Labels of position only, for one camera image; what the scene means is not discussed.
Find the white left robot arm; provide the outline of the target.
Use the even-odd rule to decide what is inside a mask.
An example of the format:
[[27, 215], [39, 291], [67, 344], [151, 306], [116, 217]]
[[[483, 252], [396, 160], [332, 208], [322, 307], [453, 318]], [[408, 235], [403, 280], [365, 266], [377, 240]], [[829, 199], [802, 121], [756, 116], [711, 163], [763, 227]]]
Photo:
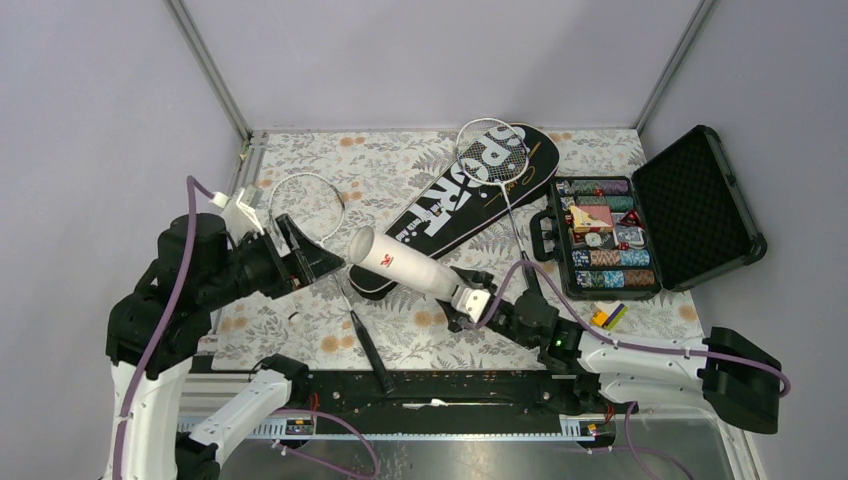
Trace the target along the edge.
[[215, 479], [273, 411], [307, 404], [308, 367], [274, 354], [214, 414], [189, 431], [178, 428], [183, 388], [215, 311], [255, 293], [286, 296], [344, 264], [289, 217], [280, 216], [277, 225], [285, 255], [265, 234], [231, 245], [223, 218], [210, 213], [178, 217], [159, 235], [157, 257], [108, 320], [115, 418], [106, 478]]

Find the white shuttlecock tube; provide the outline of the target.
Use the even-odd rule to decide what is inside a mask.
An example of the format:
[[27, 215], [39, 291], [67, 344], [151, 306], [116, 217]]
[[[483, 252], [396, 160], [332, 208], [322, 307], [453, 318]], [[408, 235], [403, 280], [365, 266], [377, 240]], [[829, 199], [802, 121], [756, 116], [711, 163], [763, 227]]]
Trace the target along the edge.
[[456, 271], [370, 226], [354, 234], [347, 256], [351, 284], [361, 293], [376, 294], [397, 283], [451, 302], [466, 288]]

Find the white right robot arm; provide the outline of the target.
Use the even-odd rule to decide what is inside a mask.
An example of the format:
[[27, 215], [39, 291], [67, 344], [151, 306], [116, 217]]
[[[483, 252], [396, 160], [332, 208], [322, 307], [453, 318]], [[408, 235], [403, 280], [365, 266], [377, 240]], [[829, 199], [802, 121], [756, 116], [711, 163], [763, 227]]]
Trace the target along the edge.
[[538, 352], [554, 374], [572, 375], [567, 404], [578, 412], [631, 402], [667, 403], [712, 412], [742, 430], [777, 432], [788, 391], [781, 363], [738, 332], [714, 327], [706, 337], [650, 339], [566, 319], [531, 290], [503, 299], [491, 274], [454, 267], [451, 330], [489, 329]]

